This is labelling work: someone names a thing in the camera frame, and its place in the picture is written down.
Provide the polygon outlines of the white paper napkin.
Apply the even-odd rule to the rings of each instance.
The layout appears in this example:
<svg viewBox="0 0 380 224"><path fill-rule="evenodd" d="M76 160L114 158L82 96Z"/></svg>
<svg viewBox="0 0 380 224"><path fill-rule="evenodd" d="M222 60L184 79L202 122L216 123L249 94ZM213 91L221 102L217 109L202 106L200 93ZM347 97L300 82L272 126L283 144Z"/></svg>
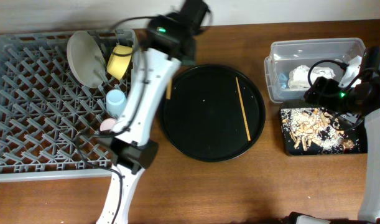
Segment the white paper napkin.
<svg viewBox="0 0 380 224"><path fill-rule="evenodd" d="M308 82L308 72L310 67L301 65L289 73L288 87L290 89L310 88ZM314 67L310 74L310 81L313 83L318 77L327 79L335 78L334 71L329 67Z"/></svg>

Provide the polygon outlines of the wooden chopstick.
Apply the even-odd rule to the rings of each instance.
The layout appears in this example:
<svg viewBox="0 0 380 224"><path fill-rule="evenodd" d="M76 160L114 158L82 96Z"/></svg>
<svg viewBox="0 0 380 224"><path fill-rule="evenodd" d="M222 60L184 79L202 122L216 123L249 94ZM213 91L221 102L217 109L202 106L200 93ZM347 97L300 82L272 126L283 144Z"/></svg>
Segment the wooden chopstick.
<svg viewBox="0 0 380 224"><path fill-rule="evenodd" d="M171 99L172 83L173 83L173 81L172 81L172 79L170 79L169 82L168 82L168 85L167 85L166 93L165 93L165 99L166 100Z"/></svg>
<svg viewBox="0 0 380 224"><path fill-rule="evenodd" d="M248 126L248 121L247 121L247 117L246 117L246 112L245 112L245 108L244 108L243 97L242 97L238 77L235 77L235 80L236 80L236 86L238 89L238 97L239 97L239 102L240 102L240 106L241 106L241 112L242 112L244 127L245 127L245 131L246 131L246 137L247 137L248 142L250 142L251 141L251 135L249 132L249 126Z"/></svg>

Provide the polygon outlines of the yellow plastic bowl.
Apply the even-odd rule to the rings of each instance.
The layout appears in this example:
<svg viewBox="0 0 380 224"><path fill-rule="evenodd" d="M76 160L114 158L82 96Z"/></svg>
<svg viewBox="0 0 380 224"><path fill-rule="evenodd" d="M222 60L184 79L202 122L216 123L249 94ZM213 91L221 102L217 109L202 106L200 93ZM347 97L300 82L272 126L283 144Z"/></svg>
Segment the yellow plastic bowl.
<svg viewBox="0 0 380 224"><path fill-rule="evenodd" d="M122 79L131 62L131 54L131 47L115 46L106 67L107 72L118 80Z"/></svg>

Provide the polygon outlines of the light blue plastic cup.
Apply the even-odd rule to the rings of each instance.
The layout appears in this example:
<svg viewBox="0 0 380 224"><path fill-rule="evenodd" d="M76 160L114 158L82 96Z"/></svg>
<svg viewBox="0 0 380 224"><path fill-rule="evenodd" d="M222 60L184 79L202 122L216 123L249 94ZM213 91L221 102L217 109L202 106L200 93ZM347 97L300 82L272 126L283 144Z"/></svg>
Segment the light blue plastic cup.
<svg viewBox="0 0 380 224"><path fill-rule="evenodd" d="M126 95L118 89L110 90L106 95L106 110L113 118L118 118L126 106Z"/></svg>

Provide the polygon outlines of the grey round plate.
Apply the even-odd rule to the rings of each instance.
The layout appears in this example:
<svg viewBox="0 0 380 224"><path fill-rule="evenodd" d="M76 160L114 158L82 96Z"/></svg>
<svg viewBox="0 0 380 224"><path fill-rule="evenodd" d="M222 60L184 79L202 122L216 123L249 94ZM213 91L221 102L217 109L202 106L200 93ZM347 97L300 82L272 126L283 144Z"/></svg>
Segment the grey round plate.
<svg viewBox="0 0 380 224"><path fill-rule="evenodd" d="M103 84L106 63L101 49L87 31L77 31L69 38L67 59L71 72L82 85L97 88Z"/></svg>

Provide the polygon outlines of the pink plastic cup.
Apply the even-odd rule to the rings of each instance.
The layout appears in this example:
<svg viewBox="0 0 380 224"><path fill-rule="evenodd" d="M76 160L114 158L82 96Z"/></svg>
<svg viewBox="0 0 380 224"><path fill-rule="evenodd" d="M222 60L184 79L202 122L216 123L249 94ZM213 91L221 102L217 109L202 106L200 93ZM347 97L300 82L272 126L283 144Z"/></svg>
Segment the pink plastic cup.
<svg viewBox="0 0 380 224"><path fill-rule="evenodd" d="M117 123L117 120L114 118L108 118L105 119L101 124L100 124L100 131L108 131L113 128L113 126Z"/></svg>

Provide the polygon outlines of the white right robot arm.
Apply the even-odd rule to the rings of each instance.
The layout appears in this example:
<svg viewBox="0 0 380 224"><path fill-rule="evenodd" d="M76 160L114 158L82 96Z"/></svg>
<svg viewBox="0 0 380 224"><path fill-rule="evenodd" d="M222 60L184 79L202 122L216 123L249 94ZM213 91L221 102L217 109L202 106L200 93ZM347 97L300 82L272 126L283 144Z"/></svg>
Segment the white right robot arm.
<svg viewBox="0 0 380 224"><path fill-rule="evenodd" d="M366 188L358 220L380 223L380 45L368 47L361 68L349 84L318 78L309 81L304 93L309 106L321 106L336 116L357 114L364 125L367 140Z"/></svg>

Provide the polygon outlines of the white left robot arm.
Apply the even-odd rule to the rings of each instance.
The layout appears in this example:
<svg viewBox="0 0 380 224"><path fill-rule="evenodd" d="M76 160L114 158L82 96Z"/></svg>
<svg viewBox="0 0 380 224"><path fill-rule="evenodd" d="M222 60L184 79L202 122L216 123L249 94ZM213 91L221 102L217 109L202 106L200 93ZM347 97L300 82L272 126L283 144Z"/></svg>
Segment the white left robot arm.
<svg viewBox="0 0 380 224"><path fill-rule="evenodd" d="M212 11L203 0L186 0L179 11L150 16L145 39L135 48L143 61L124 111L109 131L92 134L112 153L111 183L98 223L127 223L137 183L154 161L159 145L150 139L152 121L165 89L184 61L194 61L195 36Z"/></svg>

